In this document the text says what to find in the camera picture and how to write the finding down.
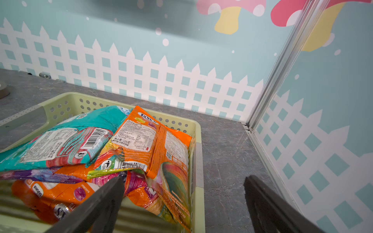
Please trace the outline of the orange snack bag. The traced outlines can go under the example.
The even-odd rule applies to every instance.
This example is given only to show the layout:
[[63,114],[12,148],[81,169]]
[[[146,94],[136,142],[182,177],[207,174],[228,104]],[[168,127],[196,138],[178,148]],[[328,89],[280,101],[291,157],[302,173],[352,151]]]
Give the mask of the orange snack bag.
[[84,180],[121,171],[145,174],[153,189],[172,213],[176,223],[191,231],[188,193],[191,136],[163,125],[144,109],[135,107],[96,161],[76,175]]

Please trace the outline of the light green perforated basket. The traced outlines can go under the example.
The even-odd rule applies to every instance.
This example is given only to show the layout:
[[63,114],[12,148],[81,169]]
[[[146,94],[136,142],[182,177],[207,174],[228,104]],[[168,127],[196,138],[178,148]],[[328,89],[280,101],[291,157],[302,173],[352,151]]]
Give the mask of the light green perforated basket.
[[[116,101],[77,92],[67,92],[9,117],[1,117],[1,150],[9,150],[30,141],[61,121],[94,109],[116,105]],[[148,110],[164,125],[192,137],[189,147],[189,204],[191,231],[205,232],[204,173],[201,126],[198,122],[175,115]],[[1,181],[1,231],[5,233],[42,233],[48,224],[37,219],[11,193],[11,182]],[[156,217],[124,199],[115,226],[116,233],[182,233],[184,228]]]

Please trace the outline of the large purple Fox's candy bag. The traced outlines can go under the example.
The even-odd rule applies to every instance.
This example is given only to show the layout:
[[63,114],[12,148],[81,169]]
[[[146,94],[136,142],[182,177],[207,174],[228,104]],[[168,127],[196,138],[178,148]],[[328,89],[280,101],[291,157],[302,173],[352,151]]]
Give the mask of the large purple Fox's candy bag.
[[124,184],[124,196],[127,196],[132,191],[135,191],[138,188],[146,187],[146,177],[144,173],[137,172],[137,170],[128,170],[128,171],[121,171],[118,173],[104,175],[101,177],[90,179],[89,182],[102,187],[106,184],[109,180],[119,177],[122,179]]

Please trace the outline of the orange Fox's candy bag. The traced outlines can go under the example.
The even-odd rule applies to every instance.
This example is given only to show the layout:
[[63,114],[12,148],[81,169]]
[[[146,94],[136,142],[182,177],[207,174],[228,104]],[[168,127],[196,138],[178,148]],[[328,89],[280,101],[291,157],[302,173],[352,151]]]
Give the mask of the orange Fox's candy bag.
[[89,182],[75,184],[16,180],[12,193],[45,223],[55,224],[91,197],[99,186]]

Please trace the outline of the small purple berries candy bag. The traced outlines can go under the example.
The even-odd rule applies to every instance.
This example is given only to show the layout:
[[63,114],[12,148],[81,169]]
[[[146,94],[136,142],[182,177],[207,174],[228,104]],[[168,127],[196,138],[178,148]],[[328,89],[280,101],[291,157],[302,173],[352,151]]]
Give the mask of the small purple berries candy bag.
[[46,183],[80,183],[84,180],[75,176],[58,174],[58,169],[14,170],[1,172],[1,180],[32,180]]

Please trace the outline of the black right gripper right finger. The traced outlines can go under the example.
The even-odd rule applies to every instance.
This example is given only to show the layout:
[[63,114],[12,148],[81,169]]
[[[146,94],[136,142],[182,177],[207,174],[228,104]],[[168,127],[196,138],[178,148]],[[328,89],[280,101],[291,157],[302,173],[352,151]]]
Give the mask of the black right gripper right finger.
[[244,181],[245,199],[256,233],[322,233],[258,177]]

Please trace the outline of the teal candy bag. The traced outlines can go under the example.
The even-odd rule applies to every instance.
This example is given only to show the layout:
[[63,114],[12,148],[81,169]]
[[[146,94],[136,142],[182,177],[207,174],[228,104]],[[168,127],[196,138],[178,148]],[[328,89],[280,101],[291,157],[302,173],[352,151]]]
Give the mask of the teal candy bag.
[[1,171],[89,166],[131,109],[109,106],[73,116],[33,140],[1,153]]

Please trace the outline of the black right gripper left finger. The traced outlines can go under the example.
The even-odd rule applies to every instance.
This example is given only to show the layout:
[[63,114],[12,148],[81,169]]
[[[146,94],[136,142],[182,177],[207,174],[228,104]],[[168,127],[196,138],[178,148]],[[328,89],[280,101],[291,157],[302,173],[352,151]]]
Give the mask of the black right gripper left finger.
[[67,217],[54,224],[48,233],[111,233],[124,197],[121,177],[109,180]]

